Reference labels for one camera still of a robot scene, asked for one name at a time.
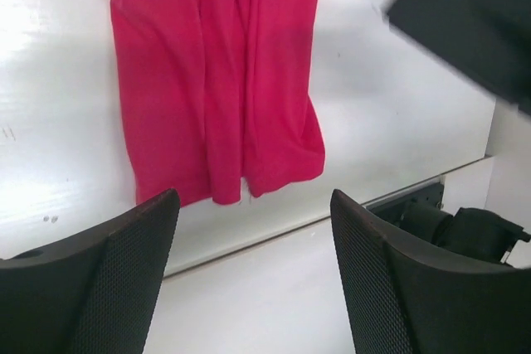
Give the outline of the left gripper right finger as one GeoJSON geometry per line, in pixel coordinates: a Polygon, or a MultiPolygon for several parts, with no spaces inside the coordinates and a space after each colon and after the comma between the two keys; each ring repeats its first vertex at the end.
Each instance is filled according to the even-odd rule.
{"type": "Polygon", "coordinates": [[[528,269],[432,245],[340,190],[330,211],[356,352],[529,352],[528,269]]]}

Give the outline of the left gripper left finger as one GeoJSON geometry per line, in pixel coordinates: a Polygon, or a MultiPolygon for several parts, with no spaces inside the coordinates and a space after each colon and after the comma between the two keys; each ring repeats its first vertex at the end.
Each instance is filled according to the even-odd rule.
{"type": "Polygon", "coordinates": [[[169,189],[1,262],[3,353],[141,353],[173,242],[169,189]]]}

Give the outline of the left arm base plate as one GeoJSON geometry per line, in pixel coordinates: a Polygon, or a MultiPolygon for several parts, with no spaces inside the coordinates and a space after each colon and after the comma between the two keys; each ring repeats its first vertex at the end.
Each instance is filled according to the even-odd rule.
{"type": "Polygon", "coordinates": [[[441,209],[445,186],[431,182],[382,199],[366,208],[380,219],[418,238],[433,242],[450,215],[441,209]]]}

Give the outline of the bright red t shirt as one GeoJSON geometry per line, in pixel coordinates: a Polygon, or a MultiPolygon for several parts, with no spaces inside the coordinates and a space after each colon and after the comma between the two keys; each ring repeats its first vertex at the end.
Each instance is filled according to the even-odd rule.
{"type": "Polygon", "coordinates": [[[110,0],[137,202],[231,205],[320,176],[318,0],[110,0]]]}

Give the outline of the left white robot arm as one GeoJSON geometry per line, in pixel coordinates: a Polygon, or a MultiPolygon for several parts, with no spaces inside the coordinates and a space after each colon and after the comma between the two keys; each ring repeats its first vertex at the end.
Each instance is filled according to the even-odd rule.
{"type": "MultiPolygon", "coordinates": [[[[147,353],[351,353],[330,199],[364,206],[433,182],[492,207],[489,73],[530,48],[530,0],[318,0],[309,94],[323,173],[182,208],[147,353]]],[[[110,0],[1,0],[1,256],[132,209],[110,0]]]]}

